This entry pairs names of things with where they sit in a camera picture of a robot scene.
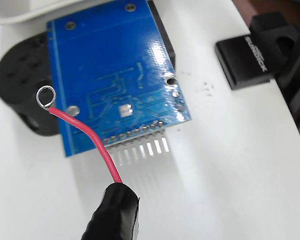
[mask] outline black holder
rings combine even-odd
[[[176,54],[152,0],[148,1],[171,63],[176,68]],[[59,133],[58,120],[43,110],[36,101],[38,89],[52,85],[48,39],[46,32],[31,37],[11,48],[0,62],[0,97],[36,134],[53,136]],[[42,103],[48,103],[51,92],[40,94]]]
[[[216,43],[215,51],[232,90],[269,82],[288,60],[299,32],[279,12],[252,18],[251,34]]]

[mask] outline black tape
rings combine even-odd
[[[105,190],[82,240],[132,240],[138,235],[139,199],[128,186],[113,183]]]

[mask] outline metal pin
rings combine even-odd
[[[125,133],[120,133],[119,134],[119,138],[122,140],[122,139],[125,139],[127,136]]]
[[[158,127],[161,128],[164,125],[164,121],[158,121]]]

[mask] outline mounting hole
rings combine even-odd
[[[9,72],[7,74],[7,77],[10,79],[10,78],[13,78],[16,74],[14,72]]]
[[[29,57],[29,54],[27,53],[22,53],[20,56],[19,56],[19,61],[20,62],[24,62],[25,60],[27,60]]]
[[[21,79],[20,83],[21,85],[25,85],[28,82],[28,78],[24,77]]]
[[[76,117],[80,113],[80,108],[78,106],[75,106],[75,105],[69,106],[66,109],[66,113],[69,114],[71,117]]]
[[[77,24],[74,21],[69,21],[65,25],[65,29],[67,30],[73,30],[77,27]]]
[[[133,3],[129,3],[125,6],[125,10],[127,10],[128,12],[134,12],[136,9],[137,7]]]
[[[166,84],[169,85],[169,86],[175,85],[176,82],[177,82],[177,79],[175,79],[175,78],[168,78],[168,79],[166,80]]]

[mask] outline white tray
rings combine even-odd
[[[0,25],[20,23],[83,0],[0,0]]]

